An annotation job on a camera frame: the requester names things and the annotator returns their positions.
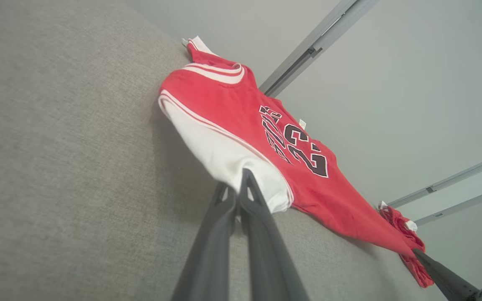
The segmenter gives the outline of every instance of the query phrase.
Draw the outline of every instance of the gray wall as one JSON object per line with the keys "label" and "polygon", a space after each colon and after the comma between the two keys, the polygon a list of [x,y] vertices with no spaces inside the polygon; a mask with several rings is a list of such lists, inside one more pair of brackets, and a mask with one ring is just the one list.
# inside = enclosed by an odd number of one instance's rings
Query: gray wall
{"label": "gray wall", "polygon": [[200,36],[262,84],[340,0],[128,0],[176,40]]}
{"label": "gray wall", "polygon": [[278,95],[373,204],[482,162],[482,1],[381,0]]}
{"label": "gray wall", "polygon": [[[419,227],[426,253],[482,288],[482,202]],[[427,289],[433,301],[445,301],[434,286]]]}

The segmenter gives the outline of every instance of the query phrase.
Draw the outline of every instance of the red fabric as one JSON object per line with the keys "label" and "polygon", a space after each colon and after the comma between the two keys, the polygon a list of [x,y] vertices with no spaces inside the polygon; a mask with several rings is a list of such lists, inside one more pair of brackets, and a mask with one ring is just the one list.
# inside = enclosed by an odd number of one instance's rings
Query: red fabric
{"label": "red fabric", "polygon": [[[401,237],[409,246],[410,250],[419,248],[421,251],[425,252],[425,244],[423,244],[417,234],[410,230],[406,225],[410,219],[407,219],[401,214],[401,212],[391,207],[381,209],[380,214],[382,217],[384,217],[384,219],[386,219],[386,221],[388,221],[388,223],[390,223],[390,225],[392,225],[402,234]],[[432,286],[434,284],[429,274],[427,274],[425,267],[423,267],[415,256],[400,255],[400,257],[422,288],[426,288],[427,286]]]}
{"label": "red fabric", "polygon": [[[213,70],[209,66],[236,69],[232,61],[199,51],[191,43],[187,50],[195,63],[207,65],[203,68],[209,71]],[[279,100],[258,90],[252,71],[244,65],[243,69],[243,79],[235,84],[177,70],[161,88],[201,121],[243,139],[272,162],[291,187],[293,207],[342,235],[413,256],[400,233],[373,210],[340,172],[334,153],[306,135]],[[269,122],[267,128],[262,122]]]}

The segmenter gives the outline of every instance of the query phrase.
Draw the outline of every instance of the white stripe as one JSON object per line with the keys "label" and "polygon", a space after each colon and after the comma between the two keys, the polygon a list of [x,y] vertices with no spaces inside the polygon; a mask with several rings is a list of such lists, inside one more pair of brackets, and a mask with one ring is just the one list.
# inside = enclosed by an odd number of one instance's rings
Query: white stripe
{"label": "white stripe", "polygon": [[241,67],[241,73],[237,76],[226,76],[222,74],[217,74],[213,71],[207,71],[199,67],[192,67],[192,66],[183,67],[182,70],[192,71],[202,76],[205,76],[207,78],[210,78],[212,80],[216,80],[218,82],[224,82],[224,84],[237,84],[241,82],[241,80],[243,79],[243,76],[245,76],[245,68],[243,67]]}
{"label": "white stripe", "polygon": [[199,63],[190,63],[186,65],[185,67],[201,67],[207,70],[213,70],[213,71],[218,71],[218,72],[223,72],[225,74],[238,74],[239,72],[242,72],[243,67],[241,67],[241,64],[237,63],[233,65],[232,67],[235,67],[235,69],[225,69],[225,68],[219,68],[215,66],[210,66],[210,65],[205,65],[205,64],[199,64]]}
{"label": "white stripe", "polygon": [[[288,199],[289,199],[289,204],[288,204],[287,207],[288,208],[291,207],[291,204],[293,204],[294,198],[293,198],[293,192],[291,191],[291,187],[289,186],[289,183],[287,182],[287,180],[285,179],[283,174],[280,172],[280,170],[273,164],[273,162],[268,160],[266,158],[266,156],[264,156],[260,151],[258,151],[258,149],[254,148],[252,145],[250,145],[249,143],[247,143],[243,139],[237,137],[236,135],[230,133],[229,131],[226,131],[226,129],[220,127],[219,125],[215,124],[214,122],[211,122],[210,120],[207,120],[206,118],[203,118],[203,117],[199,116],[198,114],[196,114],[195,112],[191,111],[188,107],[183,105],[178,99],[176,99],[167,90],[161,91],[161,95],[159,95],[159,102],[162,103],[163,101],[166,101],[168,103],[171,103],[171,104],[177,106],[180,111],[182,111],[184,114],[188,115],[190,118],[195,120],[195,122],[198,122],[199,124],[201,124],[201,125],[203,125],[207,128],[211,128],[212,130],[216,130],[216,131],[222,133],[223,135],[225,135],[227,137],[230,137],[231,139],[234,139],[238,143],[240,143],[243,146],[245,146],[246,148],[248,148],[251,152],[256,154],[256,156],[258,156],[258,157],[264,159],[266,162],[268,162],[282,176],[282,179],[286,183],[286,185],[287,185],[287,196],[288,196]],[[161,108],[163,113],[165,113],[165,115],[167,115],[167,117],[168,117],[169,115],[167,114],[166,110],[164,110],[164,105],[161,104],[159,107]]]}
{"label": "white stripe", "polygon": [[212,54],[212,55],[215,55],[215,56],[218,56],[216,54],[214,54],[207,46],[206,44],[204,44],[204,42],[202,41],[202,39],[197,36],[196,38],[190,38],[189,39],[189,43],[193,44],[193,46],[195,46],[195,48],[198,50],[198,51],[202,51],[203,53],[207,53],[207,54]]}

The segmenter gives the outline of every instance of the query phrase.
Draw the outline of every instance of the gray fabric surface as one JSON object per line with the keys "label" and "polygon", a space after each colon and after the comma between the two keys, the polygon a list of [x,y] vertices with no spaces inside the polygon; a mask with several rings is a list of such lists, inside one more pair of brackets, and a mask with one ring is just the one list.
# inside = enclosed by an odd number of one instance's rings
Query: gray fabric surface
{"label": "gray fabric surface", "polygon": [[[0,300],[167,300],[215,188],[156,104],[188,62],[114,0],[0,0]],[[421,300],[390,251],[277,214],[312,300]],[[249,300],[246,237],[231,300]]]}

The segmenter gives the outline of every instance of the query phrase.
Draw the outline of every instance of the black number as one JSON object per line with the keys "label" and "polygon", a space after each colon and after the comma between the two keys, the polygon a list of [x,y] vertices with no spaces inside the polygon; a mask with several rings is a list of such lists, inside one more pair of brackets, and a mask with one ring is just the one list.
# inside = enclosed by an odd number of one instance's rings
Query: black number
{"label": "black number", "polygon": [[[308,135],[304,133],[300,128],[288,124],[284,128],[284,137],[287,140],[287,142],[293,144],[293,145],[287,145],[287,149],[289,152],[295,157],[297,160],[303,160],[306,166],[312,171],[312,173],[315,173],[316,175],[320,175],[321,177],[328,178],[328,170],[327,170],[327,158],[325,156],[320,155],[320,154],[310,154],[310,159],[304,154],[304,152],[296,147],[294,145],[297,145],[297,138],[293,136],[294,133],[299,134],[298,140],[300,141],[308,141]],[[311,143],[311,149],[316,151],[316,152],[321,152],[319,148],[314,144]]]}

